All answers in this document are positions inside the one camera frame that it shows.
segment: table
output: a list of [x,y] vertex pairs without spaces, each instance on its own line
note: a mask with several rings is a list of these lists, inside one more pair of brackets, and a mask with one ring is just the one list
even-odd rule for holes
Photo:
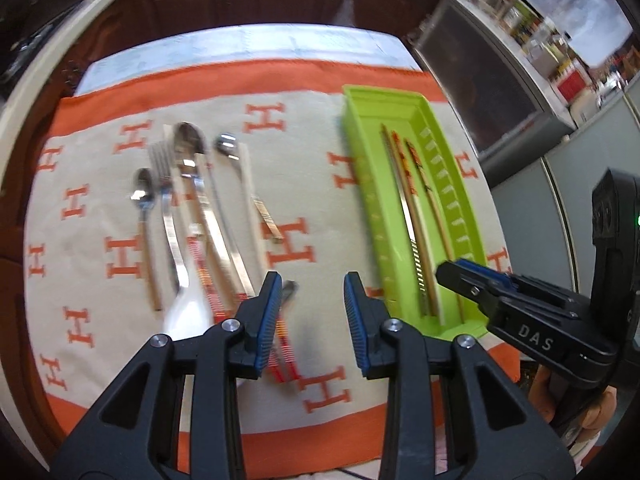
[[[280,33],[269,39],[269,30]],[[372,294],[380,293],[340,130],[343,84],[420,91],[430,100],[466,177],[487,257],[495,268],[508,269],[488,186],[433,78],[384,66],[395,59],[395,67],[415,68],[394,38],[346,28],[320,30],[234,27],[162,40],[156,42],[162,49],[137,47],[130,57],[125,52],[102,60],[88,71],[79,95],[62,102],[34,181],[25,280],[33,352],[50,405],[66,431],[140,345],[162,329],[162,317],[146,302],[144,280],[136,277],[138,213],[129,195],[133,173],[149,165],[145,148],[162,138],[163,124],[187,120],[201,128],[209,143],[224,131],[237,132],[247,143],[257,190],[287,235],[283,248],[265,242],[264,254],[283,278],[300,285],[286,323],[302,378],[295,384],[266,378],[240,387],[250,478],[324,470],[380,453],[386,384],[360,377],[342,306],[340,283],[348,270],[360,272]],[[229,61],[238,52],[251,57],[246,46],[260,34],[264,38],[253,41],[262,47],[257,55],[271,59],[193,66],[194,59]],[[223,41],[225,35],[231,39]],[[209,46],[202,47],[203,38]],[[335,62],[335,57],[344,60],[345,45],[350,55],[362,55],[363,64]],[[298,59],[273,59],[290,56],[292,50]],[[158,72],[165,68],[162,59],[169,59],[174,70]],[[107,77],[112,73],[118,74],[117,81]],[[238,179],[228,160],[212,154],[212,161],[221,208],[232,219],[257,285],[259,255],[249,241]],[[159,218],[150,221],[152,240],[162,240]],[[155,248],[154,266],[168,307],[172,295],[164,252]],[[513,349],[492,336],[482,343],[517,373]],[[183,447],[188,404],[186,399]]]

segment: lime green tray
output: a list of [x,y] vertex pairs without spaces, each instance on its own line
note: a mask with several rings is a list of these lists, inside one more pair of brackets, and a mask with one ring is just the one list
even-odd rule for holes
[[[352,85],[344,86],[343,91],[346,96],[344,129],[369,218],[386,307],[392,316],[405,320],[425,335],[448,340],[460,333],[476,337],[484,335],[486,318],[478,306],[464,300],[462,321],[457,295],[442,286],[437,287],[444,325],[437,317],[423,316],[418,306],[419,290],[412,250],[395,177],[380,133],[382,124],[389,132],[397,132],[401,139],[408,139],[416,147],[446,223],[455,258],[486,265],[478,224],[460,168],[429,103],[416,92]],[[409,160],[409,167],[418,188],[435,269],[447,259],[445,246],[412,160]]]

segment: chopsticks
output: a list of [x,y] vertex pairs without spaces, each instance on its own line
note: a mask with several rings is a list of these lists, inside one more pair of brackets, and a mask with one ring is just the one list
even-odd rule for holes
[[[449,240],[449,235],[447,233],[446,224],[442,219],[442,214],[440,212],[440,207],[438,206],[438,202],[436,200],[435,193],[433,189],[429,186],[429,181],[427,179],[427,174],[424,171],[424,166],[422,165],[422,161],[420,160],[420,155],[418,151],[415,149],[415,146],[411,143],[409,139],[405,139],[404,143],[409,149],[409,154],[414,162],[415,169],[418,171],[420,175],[420,180],[422,182],[422,188],[427,195],[427,199],[429,200],[429,206],[431,207],[431,211],[433,212],[433,216],[436,220],[436,224],[438,225],[438,233],[440,234],[440,239],[442,240],[442,245],[444,246],[445,254],[447,255],[447,260],[455,261],[456,256],[453,252],[453,247],[451,247],[451,242]],[[459,294],[456,295],[458,301],[458,313],[460,314],[460,320],[464,322],[465,313],[464,313],[464,305],[463,298]]]
[[414,180],[402,150],[400,137],[396,132],[390,134],[384,124],[382,124],[382,137],[396,180],[402,213],[404,214],[404,223],[411,243],[420,294],[420,312],[423,316],[437,316],[440,324],[444,325],[444,313],[440,309],[438,302],[424,217],[414,186]]
[[[238,144],[238,150],[240,154],[239,158],[242,174],[242,191],[245,197],[247,215],[254,238],[255,251],[258,255],[258,262],[260,263],[260,273],[265,276],[269,270],[269,264],[266,257],[266,250],[264,248],[262,227],[258,220],[258,216],[254,211],[255,190],[249,147],[244,142],[240,142]],[[297,288],[296,282],[290,281],[286,281],[282,287],[282,306],[280,307],[280,314],[276,319],[273,348],[271,349],[267,364],[268,370],[279,383],[295,381],[300,378],[300,374],[296,366],[296,359],[293,353],[293,347],[289,339],[289,331],[287,330],[286,323],[282,319],[282,313],[289,301],[292,300]]]

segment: stainless steel cutlery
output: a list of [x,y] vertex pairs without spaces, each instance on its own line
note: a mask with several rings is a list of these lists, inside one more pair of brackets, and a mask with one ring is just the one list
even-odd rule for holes
[[138,237],[140,244],[142,245],[142,258],[145,267],[144,274],[146,277],[145,281],[147,291],[149,294],[149,300],[151,301],[151,307],[154,311],[158,312],[159,310],[162,310],[162,302],[160,300],[160,294],[158,293],[158,282],[156,282],[156,276],[154,274],[151,249],[149,245],[148,224],[146,222],[147,213],[154,206],[156,194],[154,191],[151,172],[147,168],[141,168],[136,171],[133,188],[131,200],[140,210],[140,219],[138,220]]
[[[218,221],[214,208],[207,197],[204,176],[205,173],[209,174],[209,168],[204,141],[202,134],[192,124],[180,123],[174,128],[174,156],[181,175],[190,180],[193,185],[207,237],[212,243],[215,260],[225,279],[225,285],[227,285],[225,288],[230,289],[233,300],[237,299],[238,294],[254,296],[254,288],[233,236],[228,232],[225,240],[222,233],[222,222]],[[227,248],[227,243],[231,246],[231,250]],[[237,273],[242,290],[236,290],[234,272]]]
[[188,288],[189,275],[178,244],[174,215],[171,210],[174,187],[171,180],[171,164],[166,142],[162,140],[153,144],[149,148],[149,156],[158,177],[162,223],[164,224],[167,248],[171,255],[171,269],[174,277],[174,289],[177,295],[180,290]]

